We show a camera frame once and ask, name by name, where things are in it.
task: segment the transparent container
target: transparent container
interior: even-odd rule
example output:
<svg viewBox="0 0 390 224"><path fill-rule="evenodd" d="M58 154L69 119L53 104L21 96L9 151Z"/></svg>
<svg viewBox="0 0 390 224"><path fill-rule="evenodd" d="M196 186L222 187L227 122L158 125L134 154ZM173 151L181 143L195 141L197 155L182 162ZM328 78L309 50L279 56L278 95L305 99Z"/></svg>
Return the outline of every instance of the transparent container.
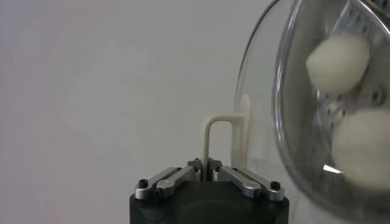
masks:
<svg viewBox="0 0 390 224"><path fill-rule="evenodd" d="M282 183L291 223L390 222L390 192L351 183L332 158L332 140L324 134L329 127L321 123L319 107L325 97L340 96L320 93L306 72L307 57L330 35L346 2L273 1L241 65L235 109L243 95L252 100L247 168ZM372 60L383 61L377 63L383 73L390 48L379 48L384 50L375 51ZM377 60L376 54L385 59Z"/></svg>

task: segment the metal strainer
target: metal strainer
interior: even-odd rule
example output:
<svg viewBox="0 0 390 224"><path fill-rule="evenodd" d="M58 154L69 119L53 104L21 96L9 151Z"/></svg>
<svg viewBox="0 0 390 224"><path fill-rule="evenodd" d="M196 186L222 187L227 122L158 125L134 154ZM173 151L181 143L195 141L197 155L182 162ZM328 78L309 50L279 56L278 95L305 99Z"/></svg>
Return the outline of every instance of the metal strainer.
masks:
<svg viewBox="0 0 390 224"><path fill-rule="evenodd" d="M386 11L388 3L383 0L296 1L277 59L273 114L286 169L313 201L356 222L389 223L390 192L368 191L338 172L332 158L332 133L343 116L390 105L390 19ZM310 83L306 59L322 40L343 32L358 32L370 41L366 75L346 94L320 92Z"/></svg>

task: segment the black screw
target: black screw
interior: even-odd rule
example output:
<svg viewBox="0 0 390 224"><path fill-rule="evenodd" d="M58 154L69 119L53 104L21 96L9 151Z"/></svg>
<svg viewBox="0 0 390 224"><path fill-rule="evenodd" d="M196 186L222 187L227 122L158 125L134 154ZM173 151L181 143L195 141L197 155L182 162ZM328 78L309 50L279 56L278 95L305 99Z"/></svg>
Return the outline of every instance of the black screw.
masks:
<svg viewBox="0 0 390 224"><path fill-rule="evenodd" d="M271 189L274 191L280 190L280 183L278 181L271 182Z"/></svg>
<svg viewBox="0 0 390 224"><path fill-rule="evenodd" d="M149 182L147 181L147 179L140 179L138 182L138 187L139 188L147 188L148 184L149 184Z"/></svg>
<svg viewBox="0 0 390 224"><path fill-rule="evenodd" d="M156 196L157 199L162 199L164 197L164 190L161 188L157 188L156 191L154 192L154 195Z"/></svg>
<svg viewBox="0 0 390 224"><path fill-rule="evenodd" d="M382 3L381 3L381 7L382 8L386 8L388 6L388 1L387 0L383 0Z"/></svg>

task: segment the egg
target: egg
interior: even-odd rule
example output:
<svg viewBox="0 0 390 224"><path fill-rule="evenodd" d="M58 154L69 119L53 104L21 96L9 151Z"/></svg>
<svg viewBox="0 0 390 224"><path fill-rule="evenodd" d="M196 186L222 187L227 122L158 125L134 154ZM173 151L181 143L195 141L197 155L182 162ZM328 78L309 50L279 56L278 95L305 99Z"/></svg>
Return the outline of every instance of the egg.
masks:
<svg viewBox="0 0 390 224"><path fill-rule="evenodd" d="M351 183L390 190L390 110L362 110L345 117L333 132L332 156Z"/></svg>
<svg viewBox="0 0 390 224"><path fill-rule="evenodd" d="M358 34L344 33L323 41L307 58L312 84L326 93L342 94L362 79L370 59L370 44Z"/></svg>

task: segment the u-shaped handle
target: u-shaped handle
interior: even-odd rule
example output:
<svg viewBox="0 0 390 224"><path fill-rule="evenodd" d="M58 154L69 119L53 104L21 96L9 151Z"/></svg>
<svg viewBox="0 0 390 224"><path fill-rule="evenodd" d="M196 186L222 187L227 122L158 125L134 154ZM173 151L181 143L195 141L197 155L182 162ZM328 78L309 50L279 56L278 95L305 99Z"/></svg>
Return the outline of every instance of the u-shaped handle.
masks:
<svg viewBox="0 0 390 224"><path fill-rule="evenodd" d="M233 127L233 141L231 163L232 167L246 168L247 164L247 140L249 131L249 119L251 111L250 98L243 95L240 101L240 109L232 115L219 115L206 120L202 130L204 145L202 155L203 173L207 173L207 163L210 148L210 130L215 122L229 122Z"/></svg>

